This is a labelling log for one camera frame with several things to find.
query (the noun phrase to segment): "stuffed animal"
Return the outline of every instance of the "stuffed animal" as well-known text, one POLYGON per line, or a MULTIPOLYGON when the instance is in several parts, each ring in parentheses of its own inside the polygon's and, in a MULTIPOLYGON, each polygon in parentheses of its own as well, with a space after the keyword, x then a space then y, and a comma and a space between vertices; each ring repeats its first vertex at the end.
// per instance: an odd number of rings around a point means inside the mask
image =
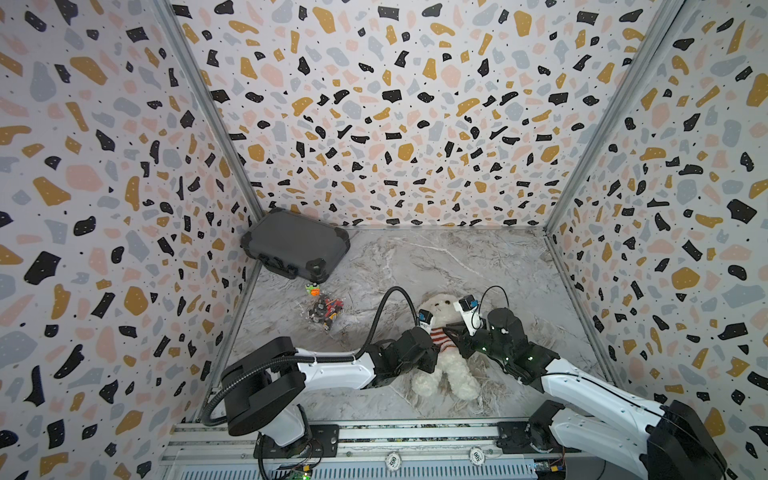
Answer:
POLYGON ((459 399, 474 400, 480 395, 480 385, 469 371, 467 361, 459 354, 453 341, 442 332, 443 326, 462 321, 461 314, 453 308, 456 301, 457 297, 440 293, 417 309, 427 310, 432 314, 432 341, 440 346, 434 373, 417 370, 411 379, 411 389, 420 396, 435 395, 443 373, 448 376, 451 391, 459 399))

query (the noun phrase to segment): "gray marble surface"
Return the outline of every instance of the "gray marble surface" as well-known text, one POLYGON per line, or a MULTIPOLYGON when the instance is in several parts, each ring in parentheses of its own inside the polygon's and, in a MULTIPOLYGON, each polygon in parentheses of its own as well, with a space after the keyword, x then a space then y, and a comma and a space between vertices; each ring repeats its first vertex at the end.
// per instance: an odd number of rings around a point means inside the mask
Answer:
MULTIPOLYGON (((262 269, 229 363, 277 336, 290 336, 294 346, 320 352, 355 350, 366 338, 382 295, 394 285, 406 289, 418 309, 436 293, 471 293, 479 299, 486 288, 498 284, 507 291, 510 307, 531 341, 602 377, 543 233, 352 230, 350 234, 352 248, 321 286, 345 302, 333 328, 327 332, 306 319, 313 298, 305 291, 305 280, 288 280, 262 269)), ((493 289, 485 298, 483 314, 504 305, 504 296, 493 289)), ((374 340, 399 338, 412 325, 411 318, 400 293, 392 294, 374 340)), ((418 397, 410 389, 411 374, 379 389, 302 393, 297 402, 310 420, 447 419, 528 416, 547 399, 479 354, 470 359, 470 368, 482 389, 480 398, 471 402, 452 396, 445 378, 437 395, 418 397)))

